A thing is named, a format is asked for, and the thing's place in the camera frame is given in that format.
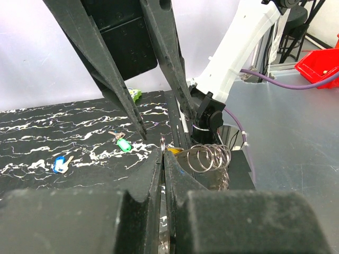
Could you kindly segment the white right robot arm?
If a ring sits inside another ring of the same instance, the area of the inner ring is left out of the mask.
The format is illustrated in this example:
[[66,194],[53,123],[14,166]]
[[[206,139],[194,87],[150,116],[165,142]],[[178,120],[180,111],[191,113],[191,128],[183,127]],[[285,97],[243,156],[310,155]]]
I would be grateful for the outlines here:
[[298,1],[240,1],[198,83],[186,83],[171,1],[46,1],[90,75],[130,117],[146,127],[125,81],[160,67],[197,142],[213,140],[230,89],[263,35]]

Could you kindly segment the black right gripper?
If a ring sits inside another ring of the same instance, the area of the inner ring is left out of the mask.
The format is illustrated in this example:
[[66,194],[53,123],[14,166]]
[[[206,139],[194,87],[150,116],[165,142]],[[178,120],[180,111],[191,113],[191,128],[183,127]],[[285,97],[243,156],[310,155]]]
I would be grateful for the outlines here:
[[146,127],[124,80],[145,73],[158,63],[183,114],[189,120],[195,119],[197,113],[186,83],[171,1],[44,3],[94,68],[93,77],[114,92],[115,103],[125,110],[144,140]]

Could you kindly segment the yellow tag key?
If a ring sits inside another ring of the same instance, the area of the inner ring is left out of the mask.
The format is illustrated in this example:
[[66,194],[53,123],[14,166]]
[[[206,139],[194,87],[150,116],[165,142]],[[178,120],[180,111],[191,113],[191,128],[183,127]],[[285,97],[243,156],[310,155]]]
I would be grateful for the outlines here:
[[167,147],[167,150],[172,152],[174,155],[184,151],[183,148],[177,148],[177,147]]

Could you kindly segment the metal key ring disc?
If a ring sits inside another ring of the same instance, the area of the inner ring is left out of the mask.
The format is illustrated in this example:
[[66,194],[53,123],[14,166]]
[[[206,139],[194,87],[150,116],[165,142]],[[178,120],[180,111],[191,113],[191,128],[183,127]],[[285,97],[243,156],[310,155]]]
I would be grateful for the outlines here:
[[[224,144],[219,132],[215,133],[216,143],[195,144],[174,155],[179,165],[193,178],[200,180],[206,188],[217,191],[229,190],[230,177],[228,173],[231,162],[231,150]],[[165,139],[161,138],[161,148],[167,150],[164,144]]]

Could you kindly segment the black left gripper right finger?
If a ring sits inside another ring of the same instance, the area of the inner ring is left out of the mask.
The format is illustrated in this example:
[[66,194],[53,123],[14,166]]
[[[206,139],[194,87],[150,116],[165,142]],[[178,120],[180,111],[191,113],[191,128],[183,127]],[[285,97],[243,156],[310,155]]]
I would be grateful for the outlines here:
[[170,253],[330,253],[309,203],[295,192],[208,190],[163,156]]

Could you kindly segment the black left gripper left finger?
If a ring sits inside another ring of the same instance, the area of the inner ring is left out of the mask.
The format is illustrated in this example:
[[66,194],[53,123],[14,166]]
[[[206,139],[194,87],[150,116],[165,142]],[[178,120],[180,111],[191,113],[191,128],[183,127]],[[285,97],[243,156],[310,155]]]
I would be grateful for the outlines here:
[[162,152],[118,188],[14,190],[1,201],[1,253],[157,253]]

